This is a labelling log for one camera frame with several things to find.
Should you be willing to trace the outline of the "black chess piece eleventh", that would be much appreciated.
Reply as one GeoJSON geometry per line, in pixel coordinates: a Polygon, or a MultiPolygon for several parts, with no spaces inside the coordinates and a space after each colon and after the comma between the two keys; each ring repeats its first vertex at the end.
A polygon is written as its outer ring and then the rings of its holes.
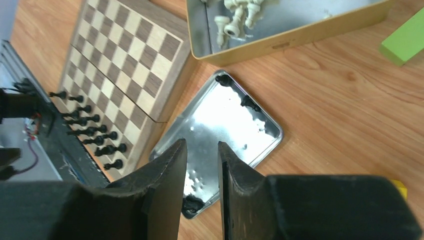
{"type": "Polygon", "coordinates": [[[82,95],[78,95],[78,96],[70,96],[68,98],[70,101],[76,101],[78,103],[83,103],[84,102],[84,96],[82,95]]]}

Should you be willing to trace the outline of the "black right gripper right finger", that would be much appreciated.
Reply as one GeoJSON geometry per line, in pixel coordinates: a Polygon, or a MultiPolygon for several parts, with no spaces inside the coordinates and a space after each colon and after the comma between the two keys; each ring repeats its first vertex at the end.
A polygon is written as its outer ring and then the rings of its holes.
{"type": "Polygon", "coordinates": [[[329,240],[323,175],[264,176],[218,143],[225,240],[329,240]]]}

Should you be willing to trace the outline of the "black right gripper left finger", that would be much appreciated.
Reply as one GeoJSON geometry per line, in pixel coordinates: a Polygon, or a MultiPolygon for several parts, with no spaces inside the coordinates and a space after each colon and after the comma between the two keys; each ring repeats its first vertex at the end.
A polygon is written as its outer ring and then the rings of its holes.
{"type": "Polygon", "coordinates": [[[187,141],[180,138],[153,161],[106,186],[119,194],[108,210],[112,240],[175,240],[187,169],[187,141]]]}

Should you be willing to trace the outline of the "wooden chess board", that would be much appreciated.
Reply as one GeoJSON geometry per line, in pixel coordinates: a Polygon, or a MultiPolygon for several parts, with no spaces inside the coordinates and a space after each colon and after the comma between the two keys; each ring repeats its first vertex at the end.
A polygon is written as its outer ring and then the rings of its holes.
{"type": "Polygon", "coordinates": [[[85,149],[108,180],[118,180],[144,165],[172,115],[196,61],[184,19],[148,0],[86,0],[68,49],[56,99],[71,130],[107,126],[116,140],[85,149]],[[84,96],[78,103],[69,97],[84,96]],[[77,111],[90,105],[91,113],[77,111]],[[86,121],[95,114],[99,122],[86,121]],[[97,147],[127,151],[95,156],[97,147]],[[123,168],[104,170],[115,160],[123,168]]]}

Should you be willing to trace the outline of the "black chess piece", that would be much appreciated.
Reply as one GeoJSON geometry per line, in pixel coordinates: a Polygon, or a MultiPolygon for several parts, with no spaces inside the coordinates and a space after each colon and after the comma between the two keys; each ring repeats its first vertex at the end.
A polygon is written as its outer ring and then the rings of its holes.
{"type": "Polygon", "coordinates": [[[103,156],[103,155],[112,155],[115,152],[116,152],[116,147],[115,146],[113,146],[113,145],[106,145],[103,148],[97,147],[96,150],[95,150],[95,152],[94,152],[94,155],[96,157],[100,157],[100,156],[103,156]]]}
{"type": "Polygon", "coordinates": [[[93,139],[85,139],[82,141],[84,145],[95,144],[97,146],[101,146],[104,144],[105,138],[102,135],[98,135],[93,139]]]}
{"type": "Polygon", "coordinates": [[[86,121],[92,121],[92,122],[98,123],[100,121],[100,115],[99,114],[95,114],[93,116],[87,116],[84,119],[86,121]]]}
{"type": "Polygon", "coordinates": [[[123,161],[121,160],[121,159],[116,159],[114,162],[112,162],[112,163],[105,163],[104,165],[103,165],[103,169],[104,170],[106,170],[106,171],[108,171],[108,170],[110,170],[110,169],[117,169],[117,170],[120,170],[120,169],[122,169],[123,168],[123,166],[124,166],[124,163],[123,163],[123,161]]]}
{"type": "Polygon", "coordinates": [[[86,106],[84,106],[84,107],[82,107],[82,106],[78,106],[77,108],[76,108],[76,110],[77,111],[82,111],[82,112],[85,112],[85,113],[91,113],[92,112],[92,107],[90,106],[90,105],[86,105],[86,106]]]}
{"type": "Polygon", "coordinates": [[[66,91],[60,91],[60,92],[49,92],[48,95],[51,98],[55,97],[55,98],[65,100],[68,94],[66,91]]]}
{"type": "Polygon", "coordinates": [[[88,127],[86,129],[77,129],[68,131],[66,134],[69,136],[80,136],[85,135],[88,137],[92,137],[97,132],[95,127],[88,127]]]}

